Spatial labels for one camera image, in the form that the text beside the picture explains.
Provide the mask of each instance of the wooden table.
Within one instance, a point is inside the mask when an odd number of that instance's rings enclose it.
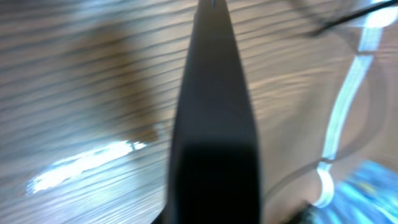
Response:
[[[0,223],[150,223],[156,217],[196,5],[0,2]],[[320,157],[358,39],[304,35],[318,27],[317,17],[343,13],[338,1],[230,0],[228,6],[261,138],[266,193]],[[398,85],[396,30],[386,28],[378,52],[391,96]],[[366,120],[367,84],[340,148]],[[393,99],[387,111],[396,110]],[[336,180],[380,142],[394,145],[392,114],[382,139],[335,165]],[[314,170],[266,202],[267,223],[319,193]]]

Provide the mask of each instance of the black cable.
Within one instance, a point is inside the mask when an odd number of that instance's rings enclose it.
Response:
[[[354,11],[351,14],[348,14],[347,16],[343,16],[343,17],[341,17],[339,19],[336,19],[334,21],[329,21],[329,22],[325,23],[321,28],[319,28],[316,31],[314,31],[312,35],[314,35],[314,36],[320,35],[324,31],[326,31],[326,30],[328,30],[328,29],[330,29],[332,27],[335,27],[335,26],[338,26],[340,24],[352,21],[352,20],[357,19],[359,17],[365,16],[365,15],[371,13],[371,12],[383,9],[385,7],[390,7],[390,6],[393,6],[395,4],[398,4],[398,0],[390,0],[390,1],[383,2],[383,3],[372,5],[372,6],[368,7],[368,8],[366,8],[366,9],[361,9],[361,10],[358,10],[358,11]]]

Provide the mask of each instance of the black object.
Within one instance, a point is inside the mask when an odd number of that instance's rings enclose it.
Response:
[[[259,223],[259,150],[225,0],[198,3],[169,165],[154,223]]]
[[[287,221],[282,224],[312,224],[314,222],[314,213],[317,210],[316,207],[306,202],[303,206],[293,214]]]
[[[383,9],[385,7],[390,7],[390,6],[393,6],[395,4],[398,4],[398,0],[386,1],[386,2],[383,2],[383,3],[380,3],[380,4],[375,4],[373,6],[370,6],[370,7],[366,8],[366,9],[362,9],[362,10],[358,10],[358,11],[352,12],[351,14],[348,14],[347,16],[343,16],[343,17],[341,17],[339,19],[336,19],[334,21],[327,22],[321,28],[319,28],[315,32],[313,32],[313,35],[320,35],[324,31],[326,31],[326,30],[328,30],[328,29],[330,29],[332,27],[338,26],[338,25],[343,24],[345,22],[352,21],[352,20],[357,19],[357,18],[359,18],[361,16],[365,16],[366,14],[369,14],[371,12],[377,11],[379,9]]]

